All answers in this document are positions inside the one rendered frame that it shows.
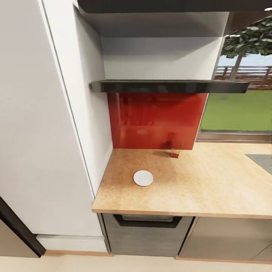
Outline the saucer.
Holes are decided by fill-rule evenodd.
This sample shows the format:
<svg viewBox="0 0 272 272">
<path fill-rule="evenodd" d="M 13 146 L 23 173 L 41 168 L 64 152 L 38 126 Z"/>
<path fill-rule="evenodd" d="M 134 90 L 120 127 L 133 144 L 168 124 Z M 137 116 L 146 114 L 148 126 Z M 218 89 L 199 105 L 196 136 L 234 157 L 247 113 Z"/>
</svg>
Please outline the saucer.
<svg viewBox="0 0 272 272">
<path fill-rule="evenodd" d="M 153 175 L 145 170 L 140 170 L 134 174 L 133 177 L 136 184 L 140 186 L 147 186 L 153 182 Z"/>
</svg>

